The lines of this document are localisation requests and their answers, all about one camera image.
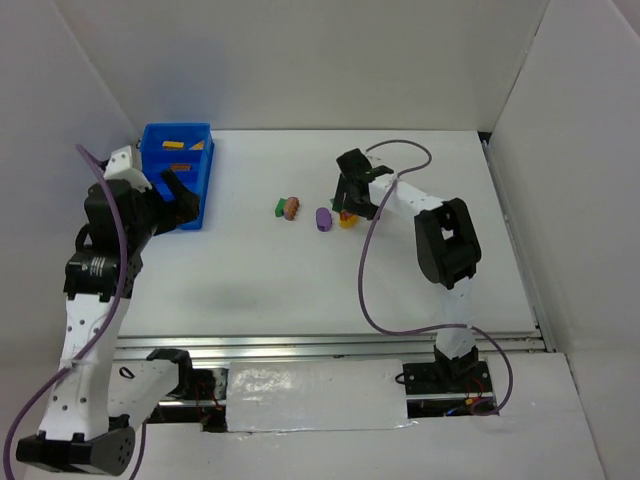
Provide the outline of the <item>yellow rectangular lego brick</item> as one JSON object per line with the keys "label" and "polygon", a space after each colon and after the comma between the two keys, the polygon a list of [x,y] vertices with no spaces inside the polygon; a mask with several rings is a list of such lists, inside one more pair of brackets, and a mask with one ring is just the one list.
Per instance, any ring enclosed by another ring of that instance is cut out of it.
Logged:
{"label": "yellow rectangular lego brick", "polygon": [[164,141],[162,143],[162,148],[166,150],[182,150],[184,148],[184,143],[179,141]]}

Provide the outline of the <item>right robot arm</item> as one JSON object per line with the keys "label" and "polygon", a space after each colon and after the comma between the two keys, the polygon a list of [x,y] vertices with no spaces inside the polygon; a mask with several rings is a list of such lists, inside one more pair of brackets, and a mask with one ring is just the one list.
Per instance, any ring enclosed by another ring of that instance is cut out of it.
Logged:
{"label": "right robot arm", "polygon": [[[403,177],[427,168],[433,155],[424,146],[405,140],[427,156],[427,161],[398,172],[386,165],[374,166],[367,154],[386,145],[379,142],[362,151],[350,150],[337,158],[340,171],[333,210],[370,222],[357,274],[357,295],[366,322],[388,336],[436,334],[434,370],[447,386],[462,382],[478,364],[478,348],[470,313],[472,280],[482,253],[466,203],[460,198],[443,200],[403,181]],[[364,269],[369,246],[381,214],[389,210],[413,225],[416,257],[423,276],[439,288],[445,322],[405,331],[385,329],[371,317],[364,297]]]}

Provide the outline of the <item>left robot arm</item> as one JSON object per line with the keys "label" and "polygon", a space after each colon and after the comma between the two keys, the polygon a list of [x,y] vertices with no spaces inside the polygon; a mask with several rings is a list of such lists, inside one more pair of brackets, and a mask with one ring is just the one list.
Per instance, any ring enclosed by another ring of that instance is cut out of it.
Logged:
{"label": "left robot arm", "polygon": [[197,194],[171,170],[160,177],[171,200],[126,179],[100,178],[89,188],[87,222],[65,266],[60,366],[36,394],[49,397],[37,432],[6,438],[6,467],[17,460],[50,472],[119,476],[159,400],[188,390],[193,368],[184,350],[155,349],[131,367],[114,363],[143,249],[199,215]]}

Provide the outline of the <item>brown orange lego brick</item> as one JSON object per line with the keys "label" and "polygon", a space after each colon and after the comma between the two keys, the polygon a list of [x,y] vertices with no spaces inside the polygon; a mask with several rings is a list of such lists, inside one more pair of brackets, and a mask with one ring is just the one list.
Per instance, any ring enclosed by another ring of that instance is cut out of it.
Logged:
{"label": "brown orange lego brick", "polygon": [[174,171],[191,171],[192,165],[189,164],[172,164],[170,166],[171,170]]}

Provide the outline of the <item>yellow oval printed lego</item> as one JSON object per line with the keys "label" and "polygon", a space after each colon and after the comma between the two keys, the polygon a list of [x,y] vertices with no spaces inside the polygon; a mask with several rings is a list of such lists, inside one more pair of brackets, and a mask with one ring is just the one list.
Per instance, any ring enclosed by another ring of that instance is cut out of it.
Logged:
{"label": "yellow oval printed lego", "polygon": [[343,229],[353,228],[359,221],[359,217],[356,214],[343,210],[339,213],[339,226]]}

